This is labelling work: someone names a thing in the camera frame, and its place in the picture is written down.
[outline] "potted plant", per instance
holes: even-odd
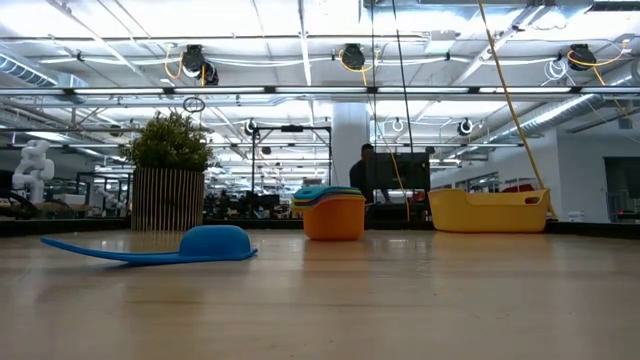
[[[188,230],[202,224],[211,149],[191,117],[156,112],[121,155],[132,162],[132,229]]]

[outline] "wooden floor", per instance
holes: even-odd
[[[640,242],[251,233],[244,262],[129,268],[0,239],[0,359],[640,358]],[[179,236],[60,239],[170,251]]]

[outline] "white column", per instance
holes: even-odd
[[[349,170],[360,160],[360,149],[369,142],[369,112],[366,103],[333,104],[333,166],[331,184],[349,186]]]

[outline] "yellow tub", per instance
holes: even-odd
[[[450,232],[535,233],[544,230],[549,190],[467,194],[461,189],[429,192],[436,229]]]

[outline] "wooden planter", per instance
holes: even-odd
[[[204,174],[186,170],[136,169],[134,231],[186,231],[202,224]]]

